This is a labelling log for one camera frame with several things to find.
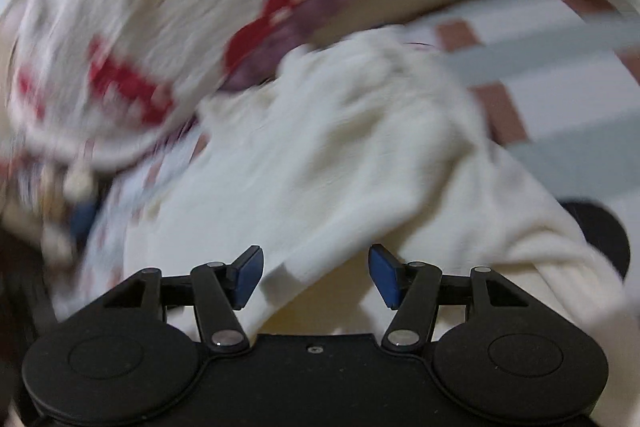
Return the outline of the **grey bunny plush toy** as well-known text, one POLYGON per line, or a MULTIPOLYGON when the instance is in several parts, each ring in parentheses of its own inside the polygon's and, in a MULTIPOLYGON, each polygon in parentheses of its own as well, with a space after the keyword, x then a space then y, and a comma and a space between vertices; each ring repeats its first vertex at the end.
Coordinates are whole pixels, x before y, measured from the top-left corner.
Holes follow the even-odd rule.
POLYGON ((99 178, 83 160, 68 166, 21 150, 1 157, 1 226, 68 269, 84 248, 101 202, 99 178))

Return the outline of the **checkered grey pink blanket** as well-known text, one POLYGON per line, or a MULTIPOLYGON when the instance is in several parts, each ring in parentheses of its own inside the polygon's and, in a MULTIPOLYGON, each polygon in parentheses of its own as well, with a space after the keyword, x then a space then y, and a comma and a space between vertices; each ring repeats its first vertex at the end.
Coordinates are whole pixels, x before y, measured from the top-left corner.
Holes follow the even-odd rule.
POLYGON ((472 0, 401 27, 445 53, 491 139, 639 239, 639 19, 622 0, 472 0))

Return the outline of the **cream fleece zip jacket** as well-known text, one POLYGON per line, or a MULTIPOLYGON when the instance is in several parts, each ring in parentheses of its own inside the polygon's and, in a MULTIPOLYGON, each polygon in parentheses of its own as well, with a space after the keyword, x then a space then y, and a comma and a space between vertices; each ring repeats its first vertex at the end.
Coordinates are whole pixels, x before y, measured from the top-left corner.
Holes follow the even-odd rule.
POLYGON ((375 243, 449 274, 503 269, 591 335, 610 377, 602 426, 639 421, 639 325, 622 282, 576 221, 488 138, 442 56, 391 29, 299 48, 277 79, 202 103, 207 145, 127 230, 124 271, 182 275, 247 247, 265 273, 250 335, 381 335, 375 243))

